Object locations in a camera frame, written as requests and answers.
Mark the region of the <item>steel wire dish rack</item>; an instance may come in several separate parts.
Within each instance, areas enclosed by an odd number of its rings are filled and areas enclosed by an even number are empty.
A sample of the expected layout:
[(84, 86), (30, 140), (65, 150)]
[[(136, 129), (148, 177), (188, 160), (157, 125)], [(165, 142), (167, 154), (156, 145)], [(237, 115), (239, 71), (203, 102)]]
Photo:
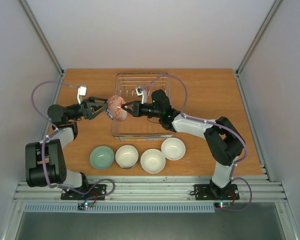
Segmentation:
[[(142, 104), (141, 96), (137, 96), (136, 88), (147, 91), (147, 103)], [(119, 141), (150, 141), (171, 138), (174, 133), (164, 129), (159, 124), (156, 115), (159, 113), (153, 107), (152, 93), (162, 90), (171, 102), (171, 81), (164, 71), (120, 72), (115, 77), (114, 94), (121, 96), (126, 103), (140, 101), (140, 113), (146, 116), (134, 117), (128, 115), (124, 121), (114, 121), (111, 124), (112, 136)]]

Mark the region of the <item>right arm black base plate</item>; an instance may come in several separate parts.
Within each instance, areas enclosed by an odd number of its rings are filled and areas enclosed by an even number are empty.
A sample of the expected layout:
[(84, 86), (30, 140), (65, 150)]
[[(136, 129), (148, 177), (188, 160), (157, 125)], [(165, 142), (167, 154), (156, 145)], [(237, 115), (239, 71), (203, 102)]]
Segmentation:
[(230, 201), (239, 200), (239, 190), (236, 184), (230, 183), (224, 188), (210, 184), (195, 184), (194, 196), (197, 201)]

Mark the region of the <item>red blue patterned bowl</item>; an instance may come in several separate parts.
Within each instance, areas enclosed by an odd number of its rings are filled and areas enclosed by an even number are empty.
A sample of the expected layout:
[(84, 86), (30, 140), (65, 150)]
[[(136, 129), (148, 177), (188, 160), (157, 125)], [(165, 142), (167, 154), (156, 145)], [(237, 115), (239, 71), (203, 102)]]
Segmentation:
[(116, 122), (123, 122), (127, 118), (127, 111), (122, 108), (126, 101), (119, 95), (112, 95), (107, 100), (107, 116)]

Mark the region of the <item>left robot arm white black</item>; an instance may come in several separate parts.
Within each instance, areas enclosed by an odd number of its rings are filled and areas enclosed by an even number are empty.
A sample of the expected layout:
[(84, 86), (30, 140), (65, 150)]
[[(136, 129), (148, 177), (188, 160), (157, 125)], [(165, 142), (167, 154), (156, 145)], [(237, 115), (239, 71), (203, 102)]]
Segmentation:
[(69, 106), (51, 105), (47, 115), (53, 132), (41, 141), (25, 146), (27, 185), (60, 188), (72, 191), (79, 199), (86, 199), (91, 193), (87, 177), (82, 172), (67, 169), (63, 148), (76, 139), (78, 121), (92, 120), (107, 107), (107, 99), (93, 96)]

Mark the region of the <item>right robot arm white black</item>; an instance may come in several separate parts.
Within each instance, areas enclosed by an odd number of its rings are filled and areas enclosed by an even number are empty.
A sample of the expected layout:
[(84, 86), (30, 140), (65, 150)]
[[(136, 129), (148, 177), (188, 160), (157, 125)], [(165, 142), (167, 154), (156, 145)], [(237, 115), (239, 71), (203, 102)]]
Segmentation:
[(158, 118), (159, 124), (174, 133), (186, 133), (206, 140), (209, 150), (216, 160), (209, 189), (215, 198), (224, 197), (232, 182), (235, 166), (248, 154), (247, 145), (226, 117), (207, 120), (186, 115), (174, 109), (163, 90), (151, 94), (151, 103), (135, 100), (121, 106), (133, 117)]

